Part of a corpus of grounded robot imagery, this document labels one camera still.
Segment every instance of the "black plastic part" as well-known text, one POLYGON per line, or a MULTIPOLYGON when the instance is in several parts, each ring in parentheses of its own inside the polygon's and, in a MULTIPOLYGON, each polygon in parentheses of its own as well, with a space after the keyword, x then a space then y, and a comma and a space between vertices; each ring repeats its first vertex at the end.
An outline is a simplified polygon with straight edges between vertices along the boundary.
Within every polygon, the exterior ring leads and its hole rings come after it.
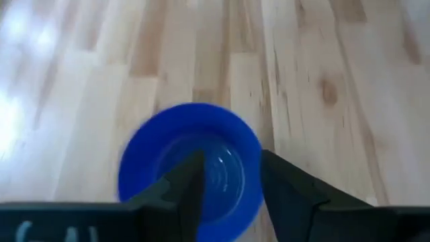
POLYGON ((430 241, 430 208, 374 208, 270 151, 261 158, 266 205, 278 241, 430 241))
POLYGON ((197 152, 127 203, 1 204, 0 241, 195 241, 204 184, 197 152))

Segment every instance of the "wood knot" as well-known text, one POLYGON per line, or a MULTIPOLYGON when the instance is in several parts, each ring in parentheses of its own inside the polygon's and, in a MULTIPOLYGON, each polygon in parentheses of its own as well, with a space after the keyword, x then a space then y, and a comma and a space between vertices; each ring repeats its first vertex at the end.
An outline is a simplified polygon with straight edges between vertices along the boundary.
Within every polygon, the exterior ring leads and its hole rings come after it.
POLYGON ((403 48, 412 64, 419 65, 422 60, 416 35, 406 20, 403 22, 403 48))
POLYGON ((296 0, 296 13, 298 27, 303 28, 306 25, 306 11, 301 0, 296 0))
POLYGON ((322 78, 320 81, 320 87, 324 104, 326 106, 333 107, 337 103, 336 86, 325 78, 322 78))

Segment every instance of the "water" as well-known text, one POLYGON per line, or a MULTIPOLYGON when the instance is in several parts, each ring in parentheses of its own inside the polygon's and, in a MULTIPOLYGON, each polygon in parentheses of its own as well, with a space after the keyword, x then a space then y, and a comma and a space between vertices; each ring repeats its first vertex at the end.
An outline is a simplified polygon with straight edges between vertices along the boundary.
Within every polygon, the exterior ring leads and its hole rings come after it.
POLYGON ((157 178, 196 150, 203 150, 206 158, 201 221, 211 222, 233 211, 243 192, 243 165, 231 145, 217 136, 207 134, 179 138, 166 147, 161 155, 157 178))

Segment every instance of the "wooden floor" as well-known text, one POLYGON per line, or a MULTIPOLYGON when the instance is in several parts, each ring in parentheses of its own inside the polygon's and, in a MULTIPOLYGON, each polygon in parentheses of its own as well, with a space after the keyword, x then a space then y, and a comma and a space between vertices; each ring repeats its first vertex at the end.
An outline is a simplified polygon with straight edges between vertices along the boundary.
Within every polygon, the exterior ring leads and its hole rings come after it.
MULTIPOLYGON (((0 0, 0 200, 114 201, 182 102, 371 204, 430 205, 428 0, 0 0)), ((241 237, 273 241, 263 207, 241 237)))

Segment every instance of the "blue plastic cup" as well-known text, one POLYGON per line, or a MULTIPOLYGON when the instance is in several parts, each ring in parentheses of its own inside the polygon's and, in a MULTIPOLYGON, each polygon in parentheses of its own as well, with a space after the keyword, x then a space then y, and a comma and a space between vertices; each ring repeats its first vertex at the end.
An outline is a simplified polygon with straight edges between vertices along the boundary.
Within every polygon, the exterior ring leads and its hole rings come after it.
POLYGON ((263 201, 261 145, 232 112, 210 104, 181 104, 145 122, 121 160, 120 200, 127 201, 196 150, 205 152, 206 186, 198 241, 232 241, 263 201))

